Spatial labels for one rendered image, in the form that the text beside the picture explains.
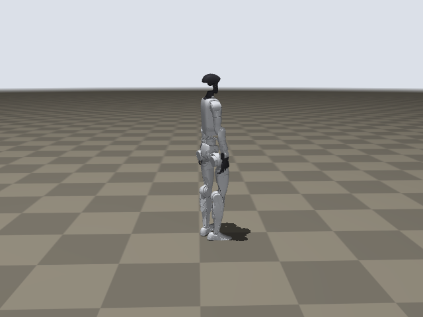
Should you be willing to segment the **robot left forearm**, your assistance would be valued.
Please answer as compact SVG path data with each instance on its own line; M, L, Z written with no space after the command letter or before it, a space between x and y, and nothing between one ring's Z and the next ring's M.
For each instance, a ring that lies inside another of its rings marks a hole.
M204 134L203 134L203 131L202 131L202 127L201 127L201 133L202 133L202 143L205 143L205 140L206 140L206 138L208 137L208 136L205 136ZM201 143L201 144L202 144Z

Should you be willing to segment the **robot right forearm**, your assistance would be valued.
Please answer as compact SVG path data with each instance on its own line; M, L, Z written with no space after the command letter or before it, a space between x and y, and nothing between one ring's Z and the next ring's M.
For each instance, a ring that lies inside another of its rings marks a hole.
M227 158L229 156L229 153L228 153L228 146L227 146L226 138L225 138L225 129L223 127L219 128L218 130L217 141L219 143L220 152L225 155L225 158Z

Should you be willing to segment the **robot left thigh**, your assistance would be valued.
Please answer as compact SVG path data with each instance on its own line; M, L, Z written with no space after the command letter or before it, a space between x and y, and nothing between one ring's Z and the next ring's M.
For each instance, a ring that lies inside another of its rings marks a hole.
M201 164L202 177L204 185L200 189L200 193L203 197L209 197L212 194L214 167L211 165L210 160L206 160L201 156L201 149L196 151L198 160L203 160Z

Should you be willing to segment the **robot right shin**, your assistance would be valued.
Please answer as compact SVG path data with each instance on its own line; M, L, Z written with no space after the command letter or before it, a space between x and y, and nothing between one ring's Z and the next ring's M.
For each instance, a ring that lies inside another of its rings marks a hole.
M225 204L225 197L222 198L221 194L214 194L213 203L211 204L211 215L213 219L213 231L215 235L220 235L219 230L221 227L221 221L223 218L223 210Z

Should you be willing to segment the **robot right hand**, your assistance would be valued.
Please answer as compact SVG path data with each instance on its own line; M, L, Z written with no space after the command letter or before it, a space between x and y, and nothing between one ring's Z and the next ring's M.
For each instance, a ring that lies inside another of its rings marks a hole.
M229 157L225 158L225 155L223 153L221 153L221 170L220 172L218 172L217 174L221 174L224 173L224 170L226 171L226 168L229 168L229 161L228 161Z

